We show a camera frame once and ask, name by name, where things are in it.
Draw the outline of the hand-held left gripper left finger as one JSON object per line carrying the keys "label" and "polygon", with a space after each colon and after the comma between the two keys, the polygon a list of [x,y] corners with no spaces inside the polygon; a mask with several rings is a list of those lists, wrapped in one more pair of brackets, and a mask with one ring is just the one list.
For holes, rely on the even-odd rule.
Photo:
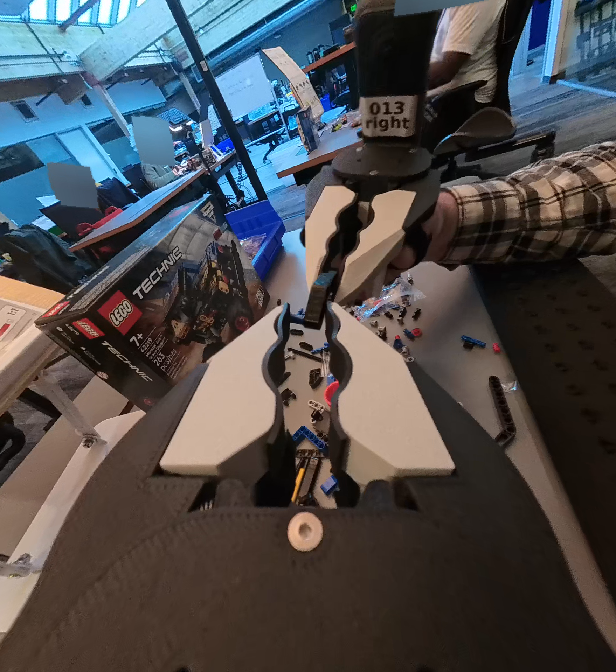
{"label": "hand-held left gripper left finger", "polygon": [[285,433],[279,389],[291,314],[289,303],[275,307],[209,359],[160,459],[163,472],[248,486],[270,472]]}

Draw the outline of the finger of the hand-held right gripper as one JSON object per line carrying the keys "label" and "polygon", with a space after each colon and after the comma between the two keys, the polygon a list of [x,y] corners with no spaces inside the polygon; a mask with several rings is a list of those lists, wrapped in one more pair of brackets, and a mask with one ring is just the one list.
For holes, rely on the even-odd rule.
{"label": "finger of the hand-held right gripper", "polygon": [[327,185],[303,229],[305,278],[312,288],[322,273],[335,272],[337,288],[361,288],[358,252],[362,221],[358,194],[345,185]]}
{"label": "finger of the hand-held right gripper", "polygon": [[403,247],[406,219],[417,192],[396,189],[371,201],[373,218],[357,234],[355,247],[344,259],[335,301],[341,306],[378,294],[388,266]]}

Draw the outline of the black beam piece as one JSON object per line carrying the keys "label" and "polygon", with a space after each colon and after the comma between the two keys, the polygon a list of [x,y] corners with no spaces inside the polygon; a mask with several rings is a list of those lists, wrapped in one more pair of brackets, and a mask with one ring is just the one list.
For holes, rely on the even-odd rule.
{"label": "black beam piece", "polygon": [[337,271],[331,270],[320,273],[312,282],[303,320],[303,325],[307,329],[320,328],[327,304],[335,298],[338,286],[337,276]]}

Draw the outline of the person's right forearm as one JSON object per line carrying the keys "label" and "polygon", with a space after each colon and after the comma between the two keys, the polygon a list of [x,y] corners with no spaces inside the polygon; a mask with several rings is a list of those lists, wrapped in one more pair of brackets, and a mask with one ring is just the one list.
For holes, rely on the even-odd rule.
{"label": "person's right forearm", "polygon": [[616,140],[454,185],[456,265],[560,261],[616,254]]}

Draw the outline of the wooden office desk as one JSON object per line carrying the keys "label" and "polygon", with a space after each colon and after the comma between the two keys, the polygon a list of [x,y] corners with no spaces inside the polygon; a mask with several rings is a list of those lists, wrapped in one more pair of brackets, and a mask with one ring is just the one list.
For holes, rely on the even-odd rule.
{"label": "wooden office desk", "polygon": [[123,232],[148,223],[150,218],[157,214],[160,209],[176,201],[179,195],[186,189],[190,189],[203,177],[218,177],[220,173],[229,172],[236,163],[237,154],[232,150],[223,155],[216,163],[207,169],[199,168],[197,171],[188,172],[179,179],[171,182],[160,189],[152,191],[149,195],[141,198],[136,203],[127,206],[122,214],[114,216],[101,227],[94,229],[81,240],[69,247],[70,251],[81,251],[104,240],[118,236]]}
{"label": "wooden office desk", "polygon": [[293,178],[297,186],[306,186],[335,156],[345,148],[361,143],[360,128],[350,125],[340,130],[325,129],[316,149],[308,152],[299,138],[285,142],[269,155],[279,180]]}

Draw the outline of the person's right hand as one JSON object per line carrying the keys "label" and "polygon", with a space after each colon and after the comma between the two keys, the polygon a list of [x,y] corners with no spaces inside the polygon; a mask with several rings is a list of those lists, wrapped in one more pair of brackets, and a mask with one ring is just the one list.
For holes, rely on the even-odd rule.
{"label": "person's right hand", "polygon": [[407,231],[401,250],[387,265],[385,282],[395,280],[420,263],[436,264],[447,270],[454,270],[456,264],[447,259],[457,226],[456,198],[451,191],[443,189],[431,215]]}

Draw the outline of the blue plastic bin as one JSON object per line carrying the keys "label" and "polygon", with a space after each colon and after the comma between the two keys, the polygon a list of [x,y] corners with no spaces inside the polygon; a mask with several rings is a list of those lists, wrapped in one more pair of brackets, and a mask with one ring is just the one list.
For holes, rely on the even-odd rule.
{"label": "blue plastic bin", "polygon": [[252,240],[250,257],[261,281],[266,280],[283,247],[286,227],[269,200],[260,200],[224,215],[228,226],[243,243]]}

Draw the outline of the clear bag of small pieces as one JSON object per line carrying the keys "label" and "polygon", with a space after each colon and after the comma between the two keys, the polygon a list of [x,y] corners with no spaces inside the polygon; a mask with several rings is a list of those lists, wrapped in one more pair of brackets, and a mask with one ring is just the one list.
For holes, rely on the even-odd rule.
{"label": "clear bag of small pieces", "polygon": [[351,308],[351,314],[360,321],[384,315],[392,310],[401,310],[426,298],[425,294],[409,281],[410,277],[399,276],[383,286],[378,297],[368,298],[362,304]]}

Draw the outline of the blue angled beam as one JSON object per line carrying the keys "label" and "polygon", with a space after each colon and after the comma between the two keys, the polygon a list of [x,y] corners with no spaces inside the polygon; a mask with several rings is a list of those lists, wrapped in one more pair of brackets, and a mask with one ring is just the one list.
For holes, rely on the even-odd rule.
{"label": "blue angled beam", "polygon": [[316,449],[326,452],[328,448],[328,436],[323,432],[314,432],[305,425],[300,426],[293,434],[292,440],[297,446],[302,442],[310,442]]}

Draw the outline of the pile of black building pieces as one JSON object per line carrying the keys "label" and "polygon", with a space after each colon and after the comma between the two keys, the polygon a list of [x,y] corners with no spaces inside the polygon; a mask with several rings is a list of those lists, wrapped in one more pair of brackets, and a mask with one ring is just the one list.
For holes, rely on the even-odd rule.
{"label": "pile of black building pieces", "polygon": [[335,380],[327,380],[329,349],[323,349],[320,354],[309,352],[308,343],[297,340],[302,331],[298,328],[291,329],[286,349],[287,373],[280,391],[286,426],[291,439],[292,434],[302,425],[314,432],[325,433],[328,436],[328,448],[327,451],[319,451],[308,441],[299,446],[293,442],[295,475],[303,461],[307,466],[298,501],[292,504],[298,507],[319,507],[325,504],[328,508],[333,508],[338,501],[343,501],[344,507],[361,503],[365,507],[379,510],[396,508],[417,511],[409,477],[391,482],[355,483],[347,475],[337,477],[333,474],[329,458],[331,416],[324,399],[327,385]]}

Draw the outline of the black bent beam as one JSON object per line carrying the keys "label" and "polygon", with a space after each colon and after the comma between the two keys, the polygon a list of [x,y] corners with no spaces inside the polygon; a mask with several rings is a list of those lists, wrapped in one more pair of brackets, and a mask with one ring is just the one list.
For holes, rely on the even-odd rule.
{"label": "black bent beam", "polygon": [[495,375],[489,376],[488,385],[501,425],[497,436],[495,436],[495,441],[500,447],[506,448],[515,439],[517,433],[516,425],[500,379]]}

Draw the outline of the black office chair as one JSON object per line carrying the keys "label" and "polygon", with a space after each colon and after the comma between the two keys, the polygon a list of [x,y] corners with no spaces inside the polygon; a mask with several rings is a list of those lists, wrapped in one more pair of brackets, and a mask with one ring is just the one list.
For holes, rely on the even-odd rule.
{"label": "black office chair", "polygon": [[431,167],[443,169],[446,180],[454,179],[462,169],[459,156],[466,164],[531,148],[531,161],[537,162],[555,155],[555,131],[521,135],[511,116],[509,77],[497,81],[492,103],[464,120],[451,134],[442,139],[433,151]]}

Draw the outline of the dark printed toy box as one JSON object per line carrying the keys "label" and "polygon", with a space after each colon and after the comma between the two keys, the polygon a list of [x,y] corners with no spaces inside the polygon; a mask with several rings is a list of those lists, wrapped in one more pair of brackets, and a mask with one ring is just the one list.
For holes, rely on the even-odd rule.
{"label": "dark printed toy box", "polygon": [[35,326],[143,411],[265,314],[270,295],[209,197],[169,212]]}

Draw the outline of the whiteboard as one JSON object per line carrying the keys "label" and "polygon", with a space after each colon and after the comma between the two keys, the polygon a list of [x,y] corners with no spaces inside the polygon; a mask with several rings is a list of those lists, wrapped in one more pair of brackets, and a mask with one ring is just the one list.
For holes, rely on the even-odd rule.
{"label": "whiteboard", "polygon": [[259,54],[216,76],[215,81],[233,120],[276,99]]}

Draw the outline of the black backpack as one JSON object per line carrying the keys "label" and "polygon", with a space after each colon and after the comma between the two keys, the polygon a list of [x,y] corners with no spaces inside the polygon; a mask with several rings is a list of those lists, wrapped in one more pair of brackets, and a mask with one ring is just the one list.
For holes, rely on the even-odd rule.
{"label": "black backpack", "polygon": [[74,290],[94,271],[63,240],[33,224],[1,236],[0,253],[10,256],[22,280],[61,294]]}

